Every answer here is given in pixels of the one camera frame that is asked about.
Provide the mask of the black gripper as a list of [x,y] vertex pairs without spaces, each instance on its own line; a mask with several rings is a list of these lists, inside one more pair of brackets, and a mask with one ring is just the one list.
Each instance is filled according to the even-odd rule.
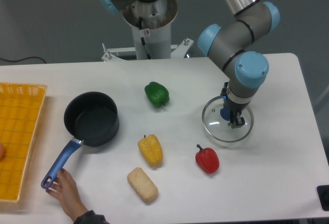
[[242,111],[251,102],[251,88],[242,84],[234,84],[233,90],[230,82],[225,82],[221,91],[223,106],[230,110],[229,125],[231,128],[241,128],[245,125],[245,119],[241,116]]

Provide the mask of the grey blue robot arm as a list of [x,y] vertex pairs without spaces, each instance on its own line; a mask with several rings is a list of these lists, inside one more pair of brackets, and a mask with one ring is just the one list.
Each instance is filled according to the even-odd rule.
[[[171,22],[176,0],[100,0],[110,13],[121,12],[131,26],[137,59],[167,59],[171,54]],[[221,92],[221,116],[232,128],[244,126],[243,110],[263,84],[269,65],[266,58],[246,48],[270,33],[280,22],[275,5],[260,0],[226,0],[235,21],[222,28],[208,26],[197,45],[229,79]]]

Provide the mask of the person's hand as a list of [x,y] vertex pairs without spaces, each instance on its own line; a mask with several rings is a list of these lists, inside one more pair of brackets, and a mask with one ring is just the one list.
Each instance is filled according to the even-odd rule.
[[88,212],[88,209],[80,198],[75,180],[65,169],[58,171],[55,183],[53,183],[46,192],[60,202],[64,213],[73,222],[75,222],[78,217]]

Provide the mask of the dark sleeved forearm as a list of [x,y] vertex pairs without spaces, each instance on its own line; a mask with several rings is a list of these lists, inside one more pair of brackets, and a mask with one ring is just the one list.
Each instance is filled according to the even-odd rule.
[[96,214],[93,210],[79,216],[73,224],[109,224],[104,215]]

